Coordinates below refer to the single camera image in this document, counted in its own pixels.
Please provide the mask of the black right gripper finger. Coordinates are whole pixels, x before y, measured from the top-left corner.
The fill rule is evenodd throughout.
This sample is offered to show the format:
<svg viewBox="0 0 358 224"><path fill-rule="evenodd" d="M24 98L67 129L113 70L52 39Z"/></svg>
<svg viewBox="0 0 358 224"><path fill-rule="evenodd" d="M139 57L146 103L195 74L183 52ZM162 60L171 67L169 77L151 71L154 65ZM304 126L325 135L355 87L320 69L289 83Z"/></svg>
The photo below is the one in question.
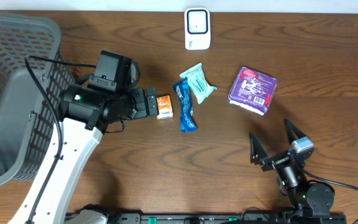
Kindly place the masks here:
<svg viewBox="0 0 358 224"><path fill-rule="evenodd" d="M306 137L306 134L298 129L289 119L284 119L285 130L287 132L288 142L299 140Z"/></svg>
<svg viewBox="0 0 358 224"><path fill-rule="evenodd" d="M253 164L263 164L268 155L254 133L249 133L250 139L250 161Z"/></svg>

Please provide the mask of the orange small box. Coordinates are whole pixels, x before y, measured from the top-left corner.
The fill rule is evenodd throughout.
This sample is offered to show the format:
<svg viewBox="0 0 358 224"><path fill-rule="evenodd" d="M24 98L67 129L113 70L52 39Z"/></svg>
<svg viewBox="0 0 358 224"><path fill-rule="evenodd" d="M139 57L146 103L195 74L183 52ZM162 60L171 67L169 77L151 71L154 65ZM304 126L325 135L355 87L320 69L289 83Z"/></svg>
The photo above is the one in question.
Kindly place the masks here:
<svg viewBox="0 0 358 224"><path fill-rule="evenodd" d="M168 119L173 117L172 102L169 95L157 98L158 115L157 119Z"/></svg>

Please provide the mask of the blue snack wrapper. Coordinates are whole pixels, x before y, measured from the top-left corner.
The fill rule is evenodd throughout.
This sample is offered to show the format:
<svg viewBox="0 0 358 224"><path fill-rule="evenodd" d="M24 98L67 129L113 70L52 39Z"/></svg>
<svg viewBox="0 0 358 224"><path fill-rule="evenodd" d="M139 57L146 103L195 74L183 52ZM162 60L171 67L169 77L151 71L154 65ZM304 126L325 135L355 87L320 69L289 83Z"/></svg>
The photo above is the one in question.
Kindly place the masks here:
<svg viewBox="0 0 358 224"><path fill-rule="evenodd" d="M193 104L187 78L174 84L173 90L181 103L180 130L183 133L197 131L196 124L193 120Z"/></svg>

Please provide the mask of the teal snack packet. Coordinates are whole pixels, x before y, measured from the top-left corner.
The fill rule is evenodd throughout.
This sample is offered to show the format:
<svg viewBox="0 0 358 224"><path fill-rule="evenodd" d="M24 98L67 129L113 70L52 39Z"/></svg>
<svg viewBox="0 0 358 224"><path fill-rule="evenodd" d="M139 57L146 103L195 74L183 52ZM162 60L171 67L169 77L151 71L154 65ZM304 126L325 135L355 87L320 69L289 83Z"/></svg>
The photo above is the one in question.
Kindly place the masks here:
<svg viewBox="0 0 358 224"><path fill-rule="evenodd" d="M180 77L187 79L198 104L202 102L217 88L209 84L205 78L203 64L198 63L180 74Z"/></svg>

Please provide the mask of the purple snack pack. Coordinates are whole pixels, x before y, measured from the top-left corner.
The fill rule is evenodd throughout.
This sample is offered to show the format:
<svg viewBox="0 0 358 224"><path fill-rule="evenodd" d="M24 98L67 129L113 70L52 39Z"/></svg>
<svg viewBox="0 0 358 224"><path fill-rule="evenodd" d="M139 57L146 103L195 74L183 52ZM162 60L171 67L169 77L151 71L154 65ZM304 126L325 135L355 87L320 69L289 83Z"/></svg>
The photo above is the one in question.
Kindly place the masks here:
<svg viewBox="0 0 358 224"><path fill-rule="evenodd" d="M251 68L242 67L229 91L230 104L263 116L277 87L277 79Z"/></svg>

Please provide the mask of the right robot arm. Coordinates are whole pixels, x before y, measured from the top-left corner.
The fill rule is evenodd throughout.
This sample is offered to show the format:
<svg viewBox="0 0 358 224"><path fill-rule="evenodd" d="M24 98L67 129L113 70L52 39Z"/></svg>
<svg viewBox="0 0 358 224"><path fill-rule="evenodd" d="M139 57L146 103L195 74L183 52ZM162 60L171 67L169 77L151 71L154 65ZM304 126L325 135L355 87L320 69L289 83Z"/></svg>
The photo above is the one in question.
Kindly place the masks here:
<svg viewBox="0 0 358 224"><path fill-rule="evenodd" d="M277 172L278 188L292 205L292 208L271 214L269 220L280 223L322 223L330 218L334 189L322 181L306 178L303 168L314 151L314 144L290 120L286 119L284 124L290 148L272 157L268 156L257 135L249 134L251 163L261 166L264 172Z"/></svg>

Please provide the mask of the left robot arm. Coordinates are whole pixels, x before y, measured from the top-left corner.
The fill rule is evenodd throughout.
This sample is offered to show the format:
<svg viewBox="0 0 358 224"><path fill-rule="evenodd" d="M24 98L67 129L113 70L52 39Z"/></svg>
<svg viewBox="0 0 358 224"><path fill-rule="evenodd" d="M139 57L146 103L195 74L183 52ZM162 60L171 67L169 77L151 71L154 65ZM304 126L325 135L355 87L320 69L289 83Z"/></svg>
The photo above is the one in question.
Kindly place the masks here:
<svg viewBox="0 0 358 224"><path fill-rule="evenodd" d="M155 88L139 88L138 63L102 51L94 73L60 93L35 180L11 223L63 223L80 175L110 124L158 115Z"/></svg>

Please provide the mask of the white barcode scanner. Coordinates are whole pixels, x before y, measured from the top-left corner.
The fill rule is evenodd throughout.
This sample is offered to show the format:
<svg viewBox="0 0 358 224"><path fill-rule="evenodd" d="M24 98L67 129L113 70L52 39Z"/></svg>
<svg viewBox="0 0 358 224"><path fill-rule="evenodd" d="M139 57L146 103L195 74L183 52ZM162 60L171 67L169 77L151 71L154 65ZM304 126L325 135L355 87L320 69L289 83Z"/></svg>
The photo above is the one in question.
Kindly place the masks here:
<svg viewBox="0 0 358 224"><path fill-rule="evenodd" d="M211 44L210 12L204 7L189 8L184 12L185 48L206 50Z"/></svg>

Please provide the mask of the grey plastic mesh basket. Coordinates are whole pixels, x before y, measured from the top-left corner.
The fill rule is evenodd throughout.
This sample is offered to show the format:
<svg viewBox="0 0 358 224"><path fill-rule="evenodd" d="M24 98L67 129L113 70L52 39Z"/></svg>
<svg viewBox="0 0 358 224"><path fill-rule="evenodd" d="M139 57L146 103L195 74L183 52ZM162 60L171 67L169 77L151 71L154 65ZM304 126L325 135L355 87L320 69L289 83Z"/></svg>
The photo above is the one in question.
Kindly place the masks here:
<svg viewBox="0 0 358 224"><path fill-rule="evenodd" d="M50 19L0 13L0 185L34 179L47 152L48 104L75 81L61 40Z"/></svg>

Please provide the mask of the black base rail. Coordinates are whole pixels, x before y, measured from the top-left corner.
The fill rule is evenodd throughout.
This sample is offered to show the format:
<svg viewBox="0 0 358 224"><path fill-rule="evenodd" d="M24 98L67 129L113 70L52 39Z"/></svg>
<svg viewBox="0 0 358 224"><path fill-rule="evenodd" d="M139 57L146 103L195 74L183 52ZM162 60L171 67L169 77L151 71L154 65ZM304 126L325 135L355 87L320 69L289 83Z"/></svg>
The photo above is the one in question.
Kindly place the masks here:
<svg viewBox="0 0 358 224"><path fill-rule="evenodd" d="M287 220L284 213L272 213L251 207L239 213L213 214L144 214L138 211L130 213L108 212L89 204L71 215L67 215L64 224L110 223L110 224L218 224L218 223L346 223L344 215L329 215L323 218L305 218L294 216Z"/></svg>

